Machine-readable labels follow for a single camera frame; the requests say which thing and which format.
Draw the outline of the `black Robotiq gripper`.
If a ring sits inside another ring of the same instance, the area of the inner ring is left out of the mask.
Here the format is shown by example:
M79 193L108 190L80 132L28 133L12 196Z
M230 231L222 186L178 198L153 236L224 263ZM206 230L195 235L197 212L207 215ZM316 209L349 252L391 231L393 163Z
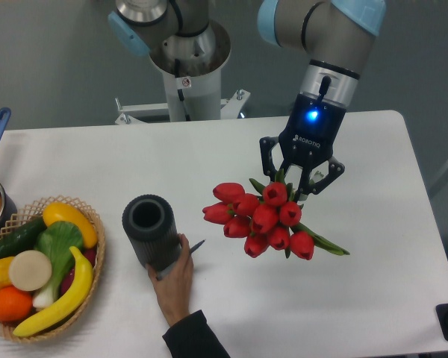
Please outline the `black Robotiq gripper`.
M274 178L278 171L273 162L273 149L279 145L283 161L279 170L283 177L288 164L302 167L295 201L304 201L309 194L318 195L340 177L345 166L333 155L333 143L346 109L326 101L299 94L284 130L277 136L260 138L261 163L264 175ZM311 183L311 171L328 160L328 174Z

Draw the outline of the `dark sleeved forearm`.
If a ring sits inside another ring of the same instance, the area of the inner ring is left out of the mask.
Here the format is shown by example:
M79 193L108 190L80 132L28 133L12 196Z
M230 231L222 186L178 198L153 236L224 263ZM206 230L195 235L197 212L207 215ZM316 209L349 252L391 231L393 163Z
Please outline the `dark sleeved forearm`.
M162 338L172 357L230 357L201 310L171 326Z

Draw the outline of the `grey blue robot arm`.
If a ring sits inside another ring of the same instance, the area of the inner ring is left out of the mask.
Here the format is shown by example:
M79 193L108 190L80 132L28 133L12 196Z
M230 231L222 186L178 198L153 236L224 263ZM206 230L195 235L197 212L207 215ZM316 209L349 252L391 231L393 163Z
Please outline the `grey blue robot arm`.
M301 176L294 201L322 192L344 172L333 144L386 12L383 1L264 1L258 31L268 43L302 49L310 61L284 130L260 141L264 174ZM221 70L229 35L207 1L117 1L117 39L161 72L174 122L221 119Z

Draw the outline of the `person's hand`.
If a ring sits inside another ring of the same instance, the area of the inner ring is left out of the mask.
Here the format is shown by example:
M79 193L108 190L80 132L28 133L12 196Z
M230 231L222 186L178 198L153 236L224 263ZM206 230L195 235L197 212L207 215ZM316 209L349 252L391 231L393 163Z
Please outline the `person's hand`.
M161 280L149 265L145 268L152 282L158 306L169 327L190 315L190 293L193 283L193 259L187 237L178 235L181 253L168 275Z

